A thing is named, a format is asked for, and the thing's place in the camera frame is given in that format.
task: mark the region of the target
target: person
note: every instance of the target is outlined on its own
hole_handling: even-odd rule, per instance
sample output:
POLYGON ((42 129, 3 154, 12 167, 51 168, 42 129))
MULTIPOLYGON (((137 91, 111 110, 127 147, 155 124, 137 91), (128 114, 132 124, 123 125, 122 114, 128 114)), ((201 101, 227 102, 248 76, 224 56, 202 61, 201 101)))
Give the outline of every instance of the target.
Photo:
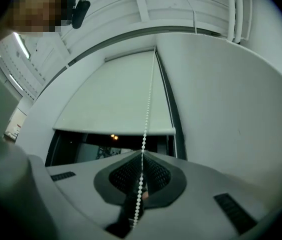
POLYGON ((0 17, 0 41, 13 32, 54 32, 71 19, 75 5, 76 0, 11 0, 0 17))

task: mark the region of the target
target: white wall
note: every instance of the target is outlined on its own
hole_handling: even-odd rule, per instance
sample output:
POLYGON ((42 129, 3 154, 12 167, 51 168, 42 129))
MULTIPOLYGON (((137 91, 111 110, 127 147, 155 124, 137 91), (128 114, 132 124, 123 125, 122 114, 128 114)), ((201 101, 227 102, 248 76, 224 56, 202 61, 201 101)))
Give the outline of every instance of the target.
POLYGON ((33 102, 27 96, 24 96, 22 97, 22 99, 20 99, 17 108, 21 110, 25 115, 27 115, 32 106, 33 102))
POLYGON ((282 76, 249 50, 215 37, 157 38, 188 160, 228 174, 270 209, 282 204, 282 76))
POLYGON ((27 115, 24 114, 20 109, 16 108, 6 128, 6 132, 9 132, 12 134, 18 134, 18 131, 17 131, 18 125, 21 128, 26 118, 27 118, 27 115))
POLYGON ((26 154, 46 161, 55 133, 53 125, 72 95, 103 63, 103 53, 95 52, 71 66, 45 89, 29 111, 16 140, 26 154))
POLYGON ((109 45, 103 48, 104 57, 106 59, 110 57, 120 57, 121 55, 127 55, 126 53, 132 53, 134 51, 155 47, 156 35, 149 34, 130 38, 115 44, 109 45))
POLYGON ((248 41, 241 45, 256 52, 282 74, 282 13, 271 0, 252 0, 248 41))

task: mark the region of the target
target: roller blind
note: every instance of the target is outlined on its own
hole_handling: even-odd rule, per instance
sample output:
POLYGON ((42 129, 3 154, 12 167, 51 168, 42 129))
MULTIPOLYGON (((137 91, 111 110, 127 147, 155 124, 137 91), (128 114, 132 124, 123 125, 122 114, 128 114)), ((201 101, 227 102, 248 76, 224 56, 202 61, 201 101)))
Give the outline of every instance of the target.
MULTIPOLYGON (((103 64, 70 99, 54 129, 143 135, 153 56, 153 51, 142 52, 103 64)), ((156 58, 148 134, 175 134, 156 58)))

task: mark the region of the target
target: black vent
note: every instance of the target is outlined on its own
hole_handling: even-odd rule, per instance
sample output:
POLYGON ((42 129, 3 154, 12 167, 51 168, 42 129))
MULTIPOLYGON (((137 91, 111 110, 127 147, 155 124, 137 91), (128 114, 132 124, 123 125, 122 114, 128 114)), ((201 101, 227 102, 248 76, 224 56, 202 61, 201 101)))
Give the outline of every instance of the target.
POLYGON ((126 195, 139 184, 141 174, 141 155, 136 156, 110 173, 109 181, 126 195))
POLYGON ((146 156, 144 156, 143 166, 149 195, 154 194, 169 184, 171 173, 165 167, 146 156))
POLYGON ((240 235, 257 225, 257 222, 228 193, 219 194, 213 198, 240 235))
POLYGON ((60 181, 60 180, 64 180, 66 178, 75 176, 76 174, 72 171, 68 171, 68 172, 64 172, 61 174, 56 174, 56 175, 51 175, 51 179, 56 182, 56 181, 60 181))

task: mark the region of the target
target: vent slot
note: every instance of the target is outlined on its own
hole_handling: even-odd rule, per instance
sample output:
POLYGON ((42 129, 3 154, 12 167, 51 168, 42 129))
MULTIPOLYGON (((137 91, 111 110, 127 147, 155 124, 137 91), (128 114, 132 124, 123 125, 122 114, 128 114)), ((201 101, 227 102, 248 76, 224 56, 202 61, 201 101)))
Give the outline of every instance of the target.
POLYGON ((228 193, 213 198, 240 235, 257 225, 257 222, 228 193))
POLYGON ((56 174, 56 175, 51 175, 51 179, 56 182, 56 181, 60 181, 60 180, 64 180, 66 178, 75 176, 76 174, 72 171, 68 171, 68 172, 64 172, 64 173, 60 173, 60 174, 56 174))

